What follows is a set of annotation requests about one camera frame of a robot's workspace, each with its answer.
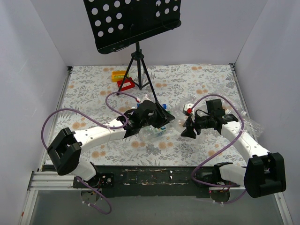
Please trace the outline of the clear bottle white cap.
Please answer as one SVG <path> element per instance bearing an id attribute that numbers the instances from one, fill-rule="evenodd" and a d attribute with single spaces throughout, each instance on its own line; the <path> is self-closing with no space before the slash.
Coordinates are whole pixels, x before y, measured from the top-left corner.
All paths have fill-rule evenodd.
<path id="1" fill-rule="evenodd" d="M 182 133 L 185 130 L 183 124 L 188 118 L 188 116 L 184 115 L 184 113 L 182 112 L 184 104 L 186 103 L 177 104 L 172 112 L 173 116 L 175 117 L 175 120 L 173 121 L 172 125 L 174 129 L 179 133 Z"/>

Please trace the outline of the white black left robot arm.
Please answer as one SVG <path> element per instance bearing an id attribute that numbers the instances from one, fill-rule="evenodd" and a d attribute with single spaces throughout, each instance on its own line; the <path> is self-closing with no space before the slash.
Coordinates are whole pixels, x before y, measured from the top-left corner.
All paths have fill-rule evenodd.
<path id="1" fill-rule="evenodd" d="M 104 143 L 136 135 L 147 126 L 161 128 L 175 117 L 159 103 L 142 101 L 137 108 L 101 126 L 85 130 L 62 129 L 47 148 L 47 153 L 59 176 L 72 174 L 80 177 L 88 187 L 96 187 L 100 176 L 96 167 L 82 158 L 82 154 Z"/>

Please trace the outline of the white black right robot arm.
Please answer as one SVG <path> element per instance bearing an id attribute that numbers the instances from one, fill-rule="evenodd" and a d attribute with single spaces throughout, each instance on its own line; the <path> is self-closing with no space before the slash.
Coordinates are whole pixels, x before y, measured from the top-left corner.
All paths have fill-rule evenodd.
<path id="1" fill-rule="evenodd" d="M 192 180 L 211 187 L 230 188 L 242 186 L 252 198 L 284 192 L 286 190 L 285 162 L 280 153 L 272 153 L 262 147 L 248 132 L 244 131 L 244 121 L 238 114 L 225 112 L 221 99 L 206 101 L 206 115 L 200 116 L 194 104 L 184 104 L 187 116 L 182 137 L 195 139 L 203 129 L 214 129 L 234 146 L 246 161 L 246 167 L 235 166 L 231 162 L 213 166 L 212 181 L 198 180 L 197 171 L 205 162 L 197 166 L 191 174 Z"/>

